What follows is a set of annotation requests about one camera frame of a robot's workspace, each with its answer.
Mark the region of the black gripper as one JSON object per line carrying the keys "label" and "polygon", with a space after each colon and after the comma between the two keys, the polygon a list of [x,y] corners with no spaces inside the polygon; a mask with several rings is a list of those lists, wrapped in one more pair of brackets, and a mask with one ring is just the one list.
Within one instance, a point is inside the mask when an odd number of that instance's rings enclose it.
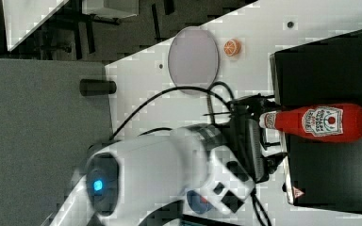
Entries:
{"label": "black gripper", "polygon": [[273,95],[256,94],[229,102],[231,113],[228,137],[239,162],[257,184],[267,182],[288,156],[284,152],[269,156],[262,153],[262,150],[281,145],[280,142],[268,142],[265,129],[259,126],[259,117],[263,113],[281,109],[273,98]]}

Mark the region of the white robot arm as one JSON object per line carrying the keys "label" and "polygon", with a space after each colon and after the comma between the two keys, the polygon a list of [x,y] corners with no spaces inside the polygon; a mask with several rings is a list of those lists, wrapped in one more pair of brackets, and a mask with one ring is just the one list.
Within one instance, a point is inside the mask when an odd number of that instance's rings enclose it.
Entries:
{"label": "white robot arm", "polygon": [[114,141],[94,151],[75,173],[70,193],[42,226],[163,226],[183,214],[237,213],[250,202],[262,226],[272,226],[255,187],[283,160],[261,152],[258,119],[278,109],[260,94],[230,101],[223,124],[199,123],[166,135]]}

